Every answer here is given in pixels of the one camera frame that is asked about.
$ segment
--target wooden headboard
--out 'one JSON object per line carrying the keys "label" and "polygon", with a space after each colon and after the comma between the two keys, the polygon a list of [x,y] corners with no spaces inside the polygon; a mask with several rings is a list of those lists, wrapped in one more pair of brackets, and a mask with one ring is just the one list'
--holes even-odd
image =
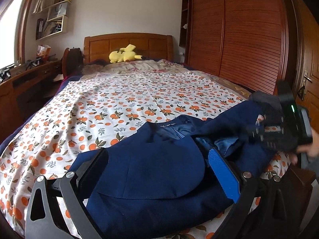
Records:
{"label": "wooden headboard", "polygon": [[173,61],[173,38],[170,35],[151,33],[114,33],[84,39],[84,64],[96,59],[109,61],[112,51],[132,44],[138,55],[150,59],[167,59]]}

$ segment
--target navy blue jacket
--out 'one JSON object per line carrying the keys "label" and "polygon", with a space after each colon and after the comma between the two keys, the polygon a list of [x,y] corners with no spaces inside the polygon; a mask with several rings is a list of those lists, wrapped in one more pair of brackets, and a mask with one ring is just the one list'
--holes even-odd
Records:
{"label": "navy blue jacket", "polygon": [[[241,171],[261,175],[274,151],[250,143],[243,129],[262,113],[256,103],[245,101],[206,121],[180,115],[165,123],[145,123],[105,149],[109,163],[87,210],[107,238],[114,239],[161,237],[213,219],[232,200],[207,165],[210,142]],[[95,154],[79,154],[70,170]]]}

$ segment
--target wooden wardrobe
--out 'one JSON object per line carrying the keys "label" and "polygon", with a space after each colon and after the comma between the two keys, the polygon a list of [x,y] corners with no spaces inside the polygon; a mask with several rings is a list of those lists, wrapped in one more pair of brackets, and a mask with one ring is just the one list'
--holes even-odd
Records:
{"label": "wooden wardrobe", "polygon": [[297,32],[291,0],[189,0],[188,9],[189,66],[269,94],[278,79],[292,85]]}

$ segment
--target pikachu plush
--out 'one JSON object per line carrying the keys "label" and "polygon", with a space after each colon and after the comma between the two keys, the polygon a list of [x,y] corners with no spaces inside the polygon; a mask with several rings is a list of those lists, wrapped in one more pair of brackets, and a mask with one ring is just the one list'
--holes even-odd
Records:
{"label": "pikachu plush", "polygon": [[135,59],[142,59],[142,56],[136,55],[133,51],[136,47],[134,45],[129,44],[126,48],[121,48],[119,51],[113,51],[110,53],[109,59],[110,63],[121,63],[121,62],[129,62]]}

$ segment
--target blue gripper pad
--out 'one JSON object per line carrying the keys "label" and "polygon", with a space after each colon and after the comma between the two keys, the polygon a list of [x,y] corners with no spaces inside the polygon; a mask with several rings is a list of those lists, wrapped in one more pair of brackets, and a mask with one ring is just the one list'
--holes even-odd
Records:
{"label": "blue gripper pad", "polygon": [[239,181],[225,162],[224,157],[221,156],[215,148],[209,150],[208,163],[221,184],[227,198],[232,199],[234,203],[236,203],[240,196]]}

